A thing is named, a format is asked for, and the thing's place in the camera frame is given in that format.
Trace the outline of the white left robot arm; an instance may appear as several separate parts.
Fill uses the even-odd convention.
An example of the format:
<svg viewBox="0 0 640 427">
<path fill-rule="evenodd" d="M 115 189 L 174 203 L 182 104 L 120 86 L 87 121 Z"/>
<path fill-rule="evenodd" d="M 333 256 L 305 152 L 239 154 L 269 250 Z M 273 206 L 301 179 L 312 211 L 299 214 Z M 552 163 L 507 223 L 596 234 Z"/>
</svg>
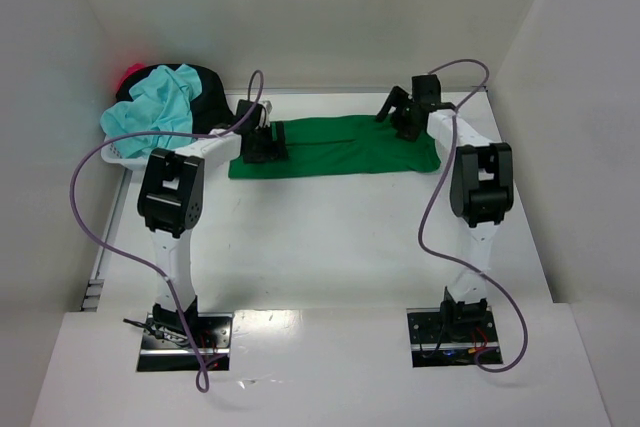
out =
<svg viewBox="0 0 640 427">
<path fill-rule="evenodd" d="M 152 309 L 153 324 L 184 335 L 198 324 L 191 275 L 192 231 L 204 211 L 205 173 L 237 158 L 246 163 L 286 160 L 284 126 L 271 121 L 270 101 L 240 100 L 229 127 L 175 150 L 149 156 L 137 202 L 151 232 L 162 283 Z"/>
</svg>

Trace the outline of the green t shirt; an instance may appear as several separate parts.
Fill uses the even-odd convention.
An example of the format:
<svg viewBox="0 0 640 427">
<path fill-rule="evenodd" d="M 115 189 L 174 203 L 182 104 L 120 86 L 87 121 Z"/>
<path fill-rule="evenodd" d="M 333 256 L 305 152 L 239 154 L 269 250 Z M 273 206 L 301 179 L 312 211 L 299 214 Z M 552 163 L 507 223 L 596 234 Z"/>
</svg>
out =
<svg viewBox="0 0 640 427">
<path fill-rule="evenodd" d="M 282 121 L 286 132 L 287 160 L 229 165 L 232 180 L 275 180 L 303 177 L 436 172 L 441 161 L 435 141 L 421 134 L 416 141 L 396 136 L 388 120 L 372 115 L 311 117 Z"/>
</svg>

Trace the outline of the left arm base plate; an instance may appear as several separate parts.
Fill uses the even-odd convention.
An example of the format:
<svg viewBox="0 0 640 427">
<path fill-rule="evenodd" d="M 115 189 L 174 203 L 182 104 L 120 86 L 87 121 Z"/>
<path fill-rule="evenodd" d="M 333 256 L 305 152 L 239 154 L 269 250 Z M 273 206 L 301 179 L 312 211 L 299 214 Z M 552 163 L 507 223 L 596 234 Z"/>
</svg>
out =
<svg viewBox="0 0 640 427">
<path fill-rule="evenodd" d="M 231 313 L 203 314 L 193 336 L 208 371 L 228 371 L 232 339 Z M 143 330 L 137 372 L 197 371 L 199 364 L 186 334 L 156 324 L 148 315 Z"/>
</svg>

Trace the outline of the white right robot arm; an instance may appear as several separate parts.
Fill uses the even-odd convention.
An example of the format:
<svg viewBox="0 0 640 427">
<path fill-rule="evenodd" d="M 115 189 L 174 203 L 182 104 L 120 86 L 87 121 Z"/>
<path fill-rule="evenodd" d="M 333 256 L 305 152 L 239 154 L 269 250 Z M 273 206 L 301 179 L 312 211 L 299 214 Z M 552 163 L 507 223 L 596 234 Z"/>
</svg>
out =
<svg viewBox="0 0 640 427">
<path fill-rule="evenodd" d="M 461 226 L 457 259 L 464 262 L 445 287 L 441 326 L 450 341 L 475 332 L 488 313 L 485 274 L 494 237 L 514 203 L 512 149 L 492 141 L 454 113 L 435 74 L 412 78 L 412 91 L 393 87 L 375 120 L 389 120 L 402 140 L 425 133 L 445 155 L 449 203 Z"/>
</svg>

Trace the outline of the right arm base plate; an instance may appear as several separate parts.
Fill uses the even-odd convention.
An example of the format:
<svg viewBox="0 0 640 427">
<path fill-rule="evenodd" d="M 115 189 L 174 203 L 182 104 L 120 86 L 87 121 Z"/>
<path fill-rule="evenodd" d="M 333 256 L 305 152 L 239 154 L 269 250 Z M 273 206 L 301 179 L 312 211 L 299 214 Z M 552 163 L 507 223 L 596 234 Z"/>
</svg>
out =
<svg viewBox="0 0 640 427">
<path fill-rule="evenodd" d="M 482 364 L 501 365 L 503 357 L 490 310 L 478 326 L 450 334 L 443 329 L 438 309 L 408 309 L 407 324 L 414 368 L 473 366 L 481 354 Z"/>
</svg>

